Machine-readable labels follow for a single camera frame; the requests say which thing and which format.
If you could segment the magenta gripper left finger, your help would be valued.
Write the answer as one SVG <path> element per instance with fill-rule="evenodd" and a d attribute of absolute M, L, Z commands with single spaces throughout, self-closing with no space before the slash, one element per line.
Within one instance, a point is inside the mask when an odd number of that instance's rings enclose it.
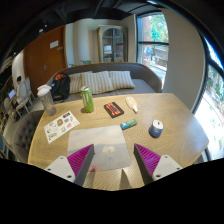
<path fill-rule="evenodd" d="M 72 153 L 68 157 L 59 156 L 45 170 L 82 186 L 94 154 L 94 145 L 91 144 Z"/>

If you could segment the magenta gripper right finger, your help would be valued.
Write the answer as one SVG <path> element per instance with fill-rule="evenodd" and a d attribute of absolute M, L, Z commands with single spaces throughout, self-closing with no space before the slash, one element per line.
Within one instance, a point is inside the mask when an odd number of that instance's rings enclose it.
<path fill-rule="evenodd" d="M 134 155 L 145 185 L 182 169 L 169 155 L 162 155 L 134 144 Z"/>

